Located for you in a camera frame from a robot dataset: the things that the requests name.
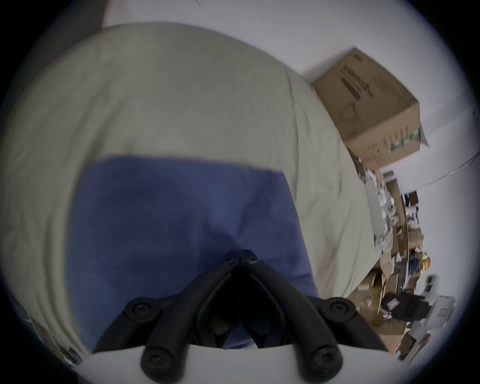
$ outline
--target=black bracket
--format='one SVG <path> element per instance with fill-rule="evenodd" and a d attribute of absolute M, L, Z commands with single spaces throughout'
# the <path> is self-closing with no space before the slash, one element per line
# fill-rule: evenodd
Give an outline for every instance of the black bracket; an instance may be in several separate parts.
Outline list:
<path fill-rule="evenodd" d="M 177 296 L 131 300 L 94 353 L 145 345 L 144 373 L 157 383 L 174 383 L 182 377 L 189 344 L 222 348 L 240 323 L 259 348 L 293 343 L 300 374 L 312 383 L 340 371 L 338 343 L 386 350 L 351 301 L 303 296 L 251 251 L 239 250 Z"/>

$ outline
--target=cardboard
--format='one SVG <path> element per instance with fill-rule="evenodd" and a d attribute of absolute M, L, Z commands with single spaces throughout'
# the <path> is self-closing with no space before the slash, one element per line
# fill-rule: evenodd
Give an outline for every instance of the cardboard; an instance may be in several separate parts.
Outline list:
<path fill-rule="evenodd" d="M 387 347 L 388 353 L 395 355 L 396 350 L 400 346 L 402 342 L 403 334 L 402 335 L 379 335 L 382 341 L 384 342 L 385 346 Z"/>
<path fill-rule="evenodd" d="M 385 293 L 393 293 L 396 295 L 398 284 L 398 275 L 391 275 L 385 283 Z"/>
<path fill-rule="evenodd" d="M 386 187 L 392 195 L 393 199 L 395 200 L 395 216 L 398 217 L 397 226 L 402 226 L 407 222 L 407 220 L 405 219 L 405 210 L 403 208 L 402 194 L 400 193 L 398 183 L 396 180 L 392 180 L 386 184 Z"/>
<path fill-rule="evenodd" d="M 352 50 L 313 87 L 347 148 L 369 169 L 420 149 L 420 107 L 391 73 Z"/>
<path fill-rule="evenodd" d="M 400 247 L 398 245 L 398 235 L 396 234 L 396 228 L 393 228 L 393 246 L 390 253 L 392 256 L 396 256 L 398 252 L 400 252 Z"/>
<path fill-rule="evenodd" d="M 407 323 L 402 320 L 383 320 L 378 326 L 372 325 L 373 329 L 380 335 L 403 335 Z"/>
<path fill-rule="evenodd" d="M 422 248 L 424 237 L 421 228 L 410 229 L 408 231 L 408 249 Z"/>
<path fill-rule="evenodd" d="M 417 191 L 410 192 L 408 194 L 408 199 L 410 200 L 410 205 L 417 205 L 419 203 L 419 197 L 417 195 Z"/>
<path fill-rule="evenodd" d="M 380 256 L 380 269 L 382 270 L 386 280 L 393 275 L 395 271 L 395 263 L 395 257 L 392 257 L 390 253 L 384 253 L 382 256 Z"/>
<path fill-rule="evenodd" d="M 383 173 L 379 169 L 375 169 L 373 171 L 373 174 L 375 175 L 375 178 L 377 179 L 377 184 L 378 185 L 386 185 L 385 178 L 383 176 Z"/>

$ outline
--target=mattress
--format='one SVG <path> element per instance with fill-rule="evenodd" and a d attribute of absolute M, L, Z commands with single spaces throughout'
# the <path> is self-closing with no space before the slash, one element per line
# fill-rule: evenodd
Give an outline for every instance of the mattress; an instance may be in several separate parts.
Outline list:
<path fill-rule="evenodd" d="M 346 297 L 378 259 L 364 186 L 311 87 L 265 53 L 198 27 L 121 25 L 78 43 L 19 98 L 0 157 L 4 280 L 84 355 L 69 228 L 99 164 L 175 159 L 280 175 L 322 298 Z"/>

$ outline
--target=cardboard box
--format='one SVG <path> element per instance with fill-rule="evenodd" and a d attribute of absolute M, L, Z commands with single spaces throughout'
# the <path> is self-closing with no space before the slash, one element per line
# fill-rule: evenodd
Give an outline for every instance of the cardboard box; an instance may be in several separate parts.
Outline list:
<path fill-rule="evenodd" d="M 408 231 L 408 249 L 421 248 L 423 246 L 423 238 L 421 228 L 411 229 Z"/>
<path fill-rule="evenodd" d="M 360 50 L 352 50 L 313 87 L 343 142 L 366 168 L 381 168 L 420 149 L 418 101 Z"/>
<path fill-rule="evenodd" d="M 392 195 L 393 199 L 395 200 L 395 216 L 398 217 L 397 226 L 402 226 L 407 222 L 407 220 L 405 219 L 405 210 L 403 208 L 402 194 L 400 193 L 398 183 L 396 180 L 392 180 L 386 184 L 386 187 Z"/>
<path fill-rule="evenodd" d="M 410 205 L 414 206 L 419 203 L 419 197 L 417 195 L 417 191 L 408 193 L 408 199 L 410 200 Z"/>

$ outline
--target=clutter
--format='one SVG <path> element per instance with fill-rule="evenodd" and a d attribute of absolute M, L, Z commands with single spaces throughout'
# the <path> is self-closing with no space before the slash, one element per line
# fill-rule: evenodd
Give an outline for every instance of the clutter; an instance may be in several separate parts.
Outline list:
<path fill-rule="evenodd" d="M 408 257 L 408 275 L 420 276 L 421 272 L 425 272 L 431 264 L 430 257 L 426 253 L 411 252 Z"/>
<path fill-rule="evenodd" d="M 395 200 L 386 189 L 383 178 L 377 175 L 369 169 L 365 170 L 365 190 L 372 216 L 375 248 L 383 255 L 391 253 L 395 243 L 394 226 L 399 219 L 396 216 Z"/>
<path fill-rule="evenodd" d="M 395 201 L 396 216 L 398 217 L 398 225 L 404 225 L 407 221 L 405 219 L 405 212 L 403 208 L 402 195 L 396 180 L 392 180 L 386 184 L 386 189 L 390 192 Z"/>
<path fill-rule="evenodd" d="M 358 49 L 313 83 L 347 148 L 378 169 L 420 148 L 420 107 L 385 68 Z"/>

